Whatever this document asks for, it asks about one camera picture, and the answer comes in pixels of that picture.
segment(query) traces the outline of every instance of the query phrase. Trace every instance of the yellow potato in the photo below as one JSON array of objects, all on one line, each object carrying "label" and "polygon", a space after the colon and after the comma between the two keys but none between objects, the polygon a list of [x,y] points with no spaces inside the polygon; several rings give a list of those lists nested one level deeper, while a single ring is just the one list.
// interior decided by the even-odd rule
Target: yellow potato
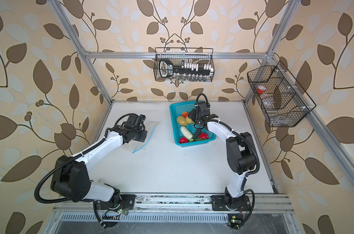
[{"label": "yellow potato", "polygon": [[182,126],[186,126],[188,124],[186,122],[186,119],[183,116],[178,116],[176,121],[179,125],[182,125]]},{"label": "yellow potato", "polygon": [[194,121],[192,119],[190,119],[189,117],[186,117],[186,122],[188,124],[193,124],[194,123]]}]

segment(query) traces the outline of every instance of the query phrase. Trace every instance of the black mounting plate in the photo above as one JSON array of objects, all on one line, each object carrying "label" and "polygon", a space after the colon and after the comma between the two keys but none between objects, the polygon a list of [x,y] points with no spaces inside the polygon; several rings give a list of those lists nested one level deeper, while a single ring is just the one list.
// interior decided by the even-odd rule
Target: black mounting plate
[{"label": "black mounting plate", "polygon": [[[122,207],[123,210],[133,208],[135,202],[134,194],[121,194],[120,196],[121,196],[121,201],[124,202],[124,205]],[[108,207],[108,204],[106,204],[105,202],[101,202],[99,204],[100,204],[100,210],[112,210]]]},{"label": "black mounting plate", "polygon": [[[248,196],[245,196],[245,200],[241,202],[240,207],[242,206],[242,211],[250,211],[251,207],[249,204],[250,200]],[[236,210],[229,210],[225,206],[225,199],[224,195],[212,195],[211,196],[211,204],[212,204],[212,210],[214,211],[240,211],[241,209],[236,209]]]}]

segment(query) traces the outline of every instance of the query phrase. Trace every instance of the basket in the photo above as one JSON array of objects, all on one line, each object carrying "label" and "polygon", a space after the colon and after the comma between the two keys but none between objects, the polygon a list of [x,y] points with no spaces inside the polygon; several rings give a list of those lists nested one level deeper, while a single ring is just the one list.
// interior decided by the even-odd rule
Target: basket
[{"label": "basket", "polygon": [[[249,85],[270,127],[295,127],[316,107],[297,80],[295,84],[287,81],[281,72],[284,68],[278,62],[276,66],[262,66],[247,73]],[[306,103],[296,92],[297,89],[302,95],[306,94],[311,102]]]},{"label": "basket", "polygon": [[155,80],[212,82],[213,49],[156,47],[154,59]]},{"label": "basket", "polygon": [[[185,101],[185,102],[180,102],[180,103],[175,103],[169,106],[169,109],[171,111],[171,119],[172,119],[172,128],[173,128],[173,134],[174,134],[174,142],[176,145],[180,147],[187,147],[187,146],[193,146],[193,145],[198,145],[198,144],[207,144],[210,141],[213,141],[216,139],[216,135],[206,129],[202,129],[202,133],[207,133],[209,139],[207,140],[201,140],[197,142],[188,142],[188,143],[179,143],[179,139],[183,137],[180,127],[176,121],[177,117],[182,114],[182,112],[190,112],[192,109],[195,108],[195,101]],[[192,134],[195,133],[196,128],[194,128],[194,124],[188,124],[185,126]]]}]

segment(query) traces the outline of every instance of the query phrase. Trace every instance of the wire mesh basket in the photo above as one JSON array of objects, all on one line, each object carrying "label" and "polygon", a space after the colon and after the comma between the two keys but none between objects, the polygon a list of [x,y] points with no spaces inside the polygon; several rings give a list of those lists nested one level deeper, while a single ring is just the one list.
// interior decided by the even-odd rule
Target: wire mesh basket
[{"label": "wire mesh basket", "polygon": [[156,81],[212,82],[215,73],[209,48],[155,48]]},{"label": "wire mesh basket", "polygon": [[[249,85],[263,111],[270,127],[295,127],[311,110],[315,102],[295,79],[290,84],[282,71],[285,66],[262,66],[247,73]],[[307,95],[311,103],[306,103],[296,92]]]}]

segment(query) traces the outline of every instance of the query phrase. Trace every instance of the teal plastic basket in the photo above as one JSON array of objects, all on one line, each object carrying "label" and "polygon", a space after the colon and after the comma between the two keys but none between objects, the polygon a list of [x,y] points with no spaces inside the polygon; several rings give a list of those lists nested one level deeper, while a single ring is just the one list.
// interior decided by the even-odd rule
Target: teal plastic basket
[{"label": "teal plastic basket", "polygon": [[[197,142],[188,142],[188,143],[179,143],[179,139],[183,137],[180,127],[176,121],[178,116],[182,115],[182,112],[190,112],[192,109],[195,108],[195,101],[185,101],[185,102],[180,102],[180,103],[175,103],[169,106],[169,109],[171,111],[171,119],[172,119],[172,128],[173,128],[173,134],[174,134],[174,142],[176,145],[180,147],[187,147],[187,146],[193,146],[193,145],[198,145],[198,144],[207,144],[210,141],[213,141],[216,139],[216,135],[206,129],[203,129],[203,133],[207,133],[209,139],[207,140],[201,140]],[[194,128],[194,124],[188,124],[185,126],[192,134],[195,133],[196,128]]]}]

